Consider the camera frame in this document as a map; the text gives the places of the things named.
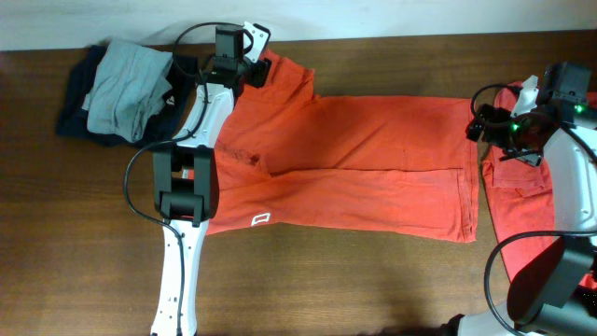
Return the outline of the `orange printed t-shirt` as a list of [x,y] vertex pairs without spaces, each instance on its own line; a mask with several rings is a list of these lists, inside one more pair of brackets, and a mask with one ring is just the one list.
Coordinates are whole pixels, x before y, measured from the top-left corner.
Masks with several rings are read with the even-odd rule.
[[477,148],[465,99],[328,96],[312,70],[272,55],[215,146],[219,207],[209,232],[275,223],[476,238]]

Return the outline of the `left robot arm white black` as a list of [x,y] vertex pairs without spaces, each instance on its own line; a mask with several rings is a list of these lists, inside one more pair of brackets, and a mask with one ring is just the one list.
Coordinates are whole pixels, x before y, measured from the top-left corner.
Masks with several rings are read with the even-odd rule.
[[193,106],[174,141],[152,151],[154,201],[164,233],[158,308],[150,332],[193,336],[201,247],[215,217],[219,185],[215,143],[246,86],[265,85],[271,61],[262,54],[271,32],[257,23],[219,23],[215,54],[193,79]]

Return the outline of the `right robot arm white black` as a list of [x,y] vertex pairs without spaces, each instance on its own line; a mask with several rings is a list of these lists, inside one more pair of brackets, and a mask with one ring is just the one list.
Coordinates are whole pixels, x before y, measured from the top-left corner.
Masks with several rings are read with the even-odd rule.
[[[570,62],[547,67],[509,85],[516,102],[470,107],[466,136],[502,150],[504,160],[547,165],[554,213],[551,230],[513,234],[487,259],[483,285],[489,310],[458,315],[443,335],[593,335],[596,292],[583,287],[596,274],[596,110],[590,106],[591,70]],[[519,240],[548,237],[550,244],[516,273],[507,300],[495,305],[489,289],[496,256]]]

